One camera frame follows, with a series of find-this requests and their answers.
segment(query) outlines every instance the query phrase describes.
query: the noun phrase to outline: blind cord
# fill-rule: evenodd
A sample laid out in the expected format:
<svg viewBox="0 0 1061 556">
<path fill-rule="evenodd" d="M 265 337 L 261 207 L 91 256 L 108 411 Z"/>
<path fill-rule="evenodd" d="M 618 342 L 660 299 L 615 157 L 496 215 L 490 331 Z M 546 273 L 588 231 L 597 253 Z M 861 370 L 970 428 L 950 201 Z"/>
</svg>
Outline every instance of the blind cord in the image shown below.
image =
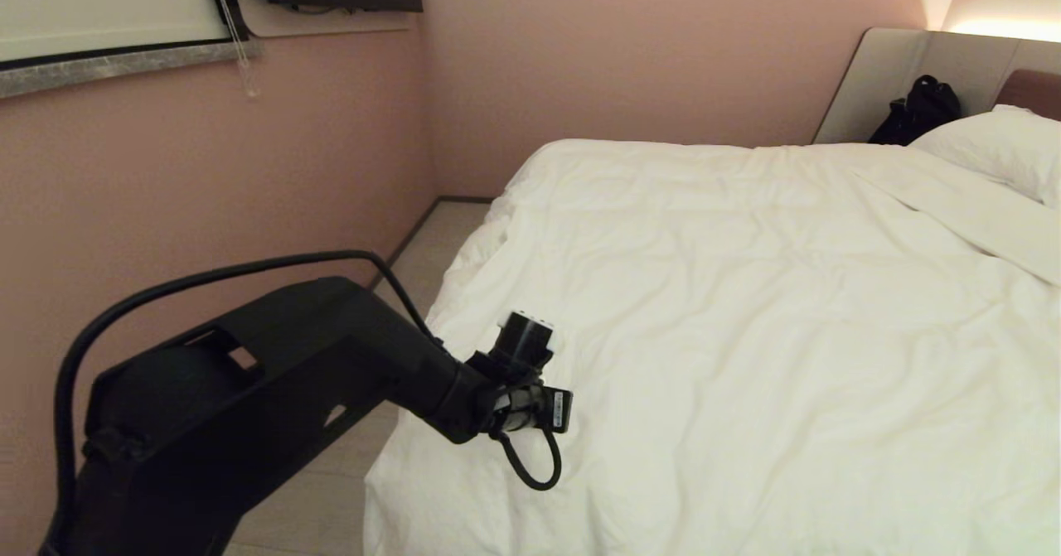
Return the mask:
<svg viewBox="0 0 1061 556">
<path fill-rule="evenodd" d="M 229 12 L 228 3 L 225 0 L 221 0 L 221 10 L 225 14 L 228 34 L 232 37 L 232 44 L 236 46 L 236 65 L 240 68 L 240 80 L 243 82 L 243 91 L 247 93 L 248 98 L 257 99 L 261 94 L 261 90 L 258 88 L 255 72 L 250 69 L 250 58 L 247 57 L 246 47 L 243 46 L 243 40 L 240 39 L 240 33 L 236 30 L 236 22 L 232 21 L 232 14 Z"/>
</svg>

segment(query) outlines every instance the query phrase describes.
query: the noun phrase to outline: headboard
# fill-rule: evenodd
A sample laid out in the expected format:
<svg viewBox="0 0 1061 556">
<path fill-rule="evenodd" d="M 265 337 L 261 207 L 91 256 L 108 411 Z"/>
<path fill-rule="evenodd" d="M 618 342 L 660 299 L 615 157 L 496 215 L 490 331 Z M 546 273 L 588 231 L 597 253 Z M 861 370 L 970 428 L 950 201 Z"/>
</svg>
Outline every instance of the headboard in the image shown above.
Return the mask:
<svg viewBox="0 0 1061 556">
<path fill-rule="evenodd" d="M 1024 107 L 1061 121 L 1061 74 L 1019 69 L 1002 85 L 995 103 Z"/>
<path fill-rule="evenodd" d="M 923 73 L 951 84 L 964 117 L 989 111 L 995 103 L 1024 105 L 1053 119 L 1061 111 L 1061 75 L 1050 75 L 1061 74 L 1061 42 L 872 28 L 814 143 L 868 140 L 888 117 L 888 102 L 906 97 Z"/>
</svg>

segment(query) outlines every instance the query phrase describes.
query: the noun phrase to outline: black cable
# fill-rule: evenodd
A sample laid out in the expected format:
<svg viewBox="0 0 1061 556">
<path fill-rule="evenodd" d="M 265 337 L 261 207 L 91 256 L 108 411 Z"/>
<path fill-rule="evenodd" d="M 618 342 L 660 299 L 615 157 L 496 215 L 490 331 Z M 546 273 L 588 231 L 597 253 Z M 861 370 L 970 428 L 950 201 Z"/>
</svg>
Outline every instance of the black cable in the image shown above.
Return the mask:
<svg viewBox="0 0 1061 556">
<path fill-rule="evenodd" d="M 177 280 L 172 280 L 170 282 L 164 282 L 128 296 L 118 303 L 114 303 L 114 306 L 97 316 L 95 319 L 93 319 L 87 327 L 85 327 L 84 330 L 81 331 L 81 334 L 79 334 L 77 337 L 74 338 L 73 344 L 70 345 L 66 357 L 63 359 L 63 364 L 59 366 L 59 373 L 55 381 L 55 413 L 53 415 L 55 427 L 55 466 L 57 472 L 56 483 L 58 486 L 58 499 L 56 501 L 55 514 L 52 517 L 51 525 L 48 527 L 48 536 L 40 553 L 60 553 L 60 541 L 65 537 L 66 528 L 70 522 L 70 517 L 72 516 L 73 501 L 77 484 L 73 446 L 74 383 L 76 382 L 77 369 L 81 367 L 82 361 L 84 361 L 85 355 L 88 353 L 92 343 L 94 343 L 95 340 L 103 334 L 103 331 L 105 331 L 114 323 L 118 322 L 118 318 L 121 318 L 133 310 L 155 301 L 156 299 L 161 299 L 175 293 L 180 293 L 181 291 L 277 268 L 285 268 L 302 264 L 315 264 L 318 262 L 331 262 L 335 260 L 368 260 L 375 264 L 376 267 L 379 268 L 380 273 L 383 274 L 383 278 L 390 283 L 395 295 L 398 296 L 398 299 L 401 299 L 402 306 L 404 306 L 405 310 L 408 311 L 410 317 L 413 318 L 413 323 L 418 329 L 420 329 L 420 332 L 422 332 L 436 345 L 441 345 L 441 342 L 431 334 L 431 331 L 428 329 L 428 325 L 423 323 L 423 318 L 421 318 L 420 314 L 416 311 L 416 307 L 413 306 L 413 301 L 408 298 L 408 294 L 405 293 L 405 289 L 402 289 L 401 283 L 398 282 L 397 277 L 395 277 L 394 273 L 390 272 L 386 262 L 371 251 L 321 251 L 317 254 L 301 254 L 298 256 L 288 256 L 283 258 L 273 258 L 271 260 L 261 260 L 259 262 L 249 262 L 247 264 L 238 264 L 234 266 L 218 268 L 215 271 L 199 273 L 197 275 L 191 275 Z"/>
<path fill-rule="evenodd" d="M 302 13 L 303 16 L 323 16 L 326 13 L 332 13 L 338 7 L 328 7 L 326 10 L 316 10 L 316 12 L 307 12 L 307 10 L 299 10 L 298 5 L 288 5 L 289 12 Z"/>
<path fill-rule="evenodd" d="M 493 439 L 501 442 L 502 448 L 505 449 L 505 456 L 508 457 L 509 465 L 516 470 L 516 474 L 519 475 L 520 480 L 523 481 L 530 489 L 538 491 L 545 491 L 552 489 L 557 482 L 560 481 L 560 447 L 556 446 L 556 438 L 553 436 L 553 432 L 542 428 L 542 434 L 545 434 L 545 441 L 549 442 L 549 451 L 553 453 L 553 476 L 546 482 L 539 482 L 530 476 L 526 468 L 523 467 L 523 463 L 520 462 L 520 456 L 516 454 L 516 449 L 512 448 L 512 441 L 508 439 L 508 435 L 504 432 L 499 432 L 493 435 Z"/>
</svg>

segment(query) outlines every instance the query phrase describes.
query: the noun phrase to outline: pink wall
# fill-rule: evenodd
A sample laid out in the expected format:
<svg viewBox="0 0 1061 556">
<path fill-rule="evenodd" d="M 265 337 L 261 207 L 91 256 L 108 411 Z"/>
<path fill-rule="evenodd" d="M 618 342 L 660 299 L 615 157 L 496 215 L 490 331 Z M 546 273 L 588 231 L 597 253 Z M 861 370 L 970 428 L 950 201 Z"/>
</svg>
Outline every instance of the pink wall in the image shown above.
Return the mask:
<svg viewBox="0 0 1061 556">
<path fill-rule="evenodd" d="M 99 311 L 234 262 L 386 255 L 434 201 L 417 32 L 274 39 L 265 54 L 254 102 L 231 64 L 0 100 L 0 553 L 35 553 L 45 533 L 52 384 Z M 82 379 L 326 272 L 368 274 L 305 268 L 166 300 L 106 334 Z"/>
<path fill-rule="evenodd" d="M 558 138 L 810 143 L 871 27 L 921 0 L 425 0 L 433 155 L 493 195 Z"/>
<path fill-rule="evenodd" d="M 1061 0 L 953 0 L 943 30 L 1061 42 Z"/>
</svg>

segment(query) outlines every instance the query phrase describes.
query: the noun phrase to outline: sticker label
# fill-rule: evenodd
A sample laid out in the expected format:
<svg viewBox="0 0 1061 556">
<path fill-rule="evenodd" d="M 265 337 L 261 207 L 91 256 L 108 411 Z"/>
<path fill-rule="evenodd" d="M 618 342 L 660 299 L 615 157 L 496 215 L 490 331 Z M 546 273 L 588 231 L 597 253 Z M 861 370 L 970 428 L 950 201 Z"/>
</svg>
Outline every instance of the sticker label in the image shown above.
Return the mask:
<svg viewBox="0 0 1061 556">
<path fill-rule="evenodd" d="M 563 428 L 563 393 L 553 394 L 553 429 Z"/>
</svg>

